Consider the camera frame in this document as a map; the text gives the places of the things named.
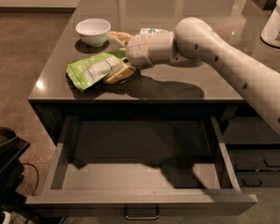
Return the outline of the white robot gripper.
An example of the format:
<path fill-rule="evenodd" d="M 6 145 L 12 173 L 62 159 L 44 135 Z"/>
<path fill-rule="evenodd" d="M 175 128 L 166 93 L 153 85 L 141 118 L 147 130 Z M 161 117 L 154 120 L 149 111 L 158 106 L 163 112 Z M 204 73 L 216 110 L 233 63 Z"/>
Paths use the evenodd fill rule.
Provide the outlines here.
<path fill-rule="evenodd" d="M 127 45 L 126 57 L 130 63 L 123 63 L 120 69 L 108 74 L 103 79 L 105 84 L 115 84 L 130 77 L 135 72 L 134 67 L 148 69 L 156 64 L 175 64 L 181 61 L 181 56 L 175 47 L 173 32 L 132 37 L 128 33 L 111 31 L 108 37 L 121 46 Z"/>

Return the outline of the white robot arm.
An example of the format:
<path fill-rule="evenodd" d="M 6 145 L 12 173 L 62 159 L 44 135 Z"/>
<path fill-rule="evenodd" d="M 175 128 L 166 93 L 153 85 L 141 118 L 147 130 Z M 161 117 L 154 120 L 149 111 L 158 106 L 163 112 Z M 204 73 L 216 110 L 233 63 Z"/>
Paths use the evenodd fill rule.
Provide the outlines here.
<path fill-rule="evenodd" d="M 107 37 L 126 48 L 131 66 L 139 69 L 195 58 L 211 65 L 280 135 L 280 74 L 226 43 L 206 22 L 190 17 L 172 32 Z"/>

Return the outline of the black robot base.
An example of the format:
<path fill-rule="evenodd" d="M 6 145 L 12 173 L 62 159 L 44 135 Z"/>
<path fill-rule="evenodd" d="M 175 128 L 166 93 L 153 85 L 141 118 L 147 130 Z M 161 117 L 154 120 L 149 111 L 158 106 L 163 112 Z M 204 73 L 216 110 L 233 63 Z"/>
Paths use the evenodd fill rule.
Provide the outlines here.
<path fill-rule="evenodd" d="M 30 144 L 7 128 L 0 127 L 0 224 L 9 219 L 5 209 L 19 211 L 26 198 L 16 191 L 22 181 L 20 156 Z"/>

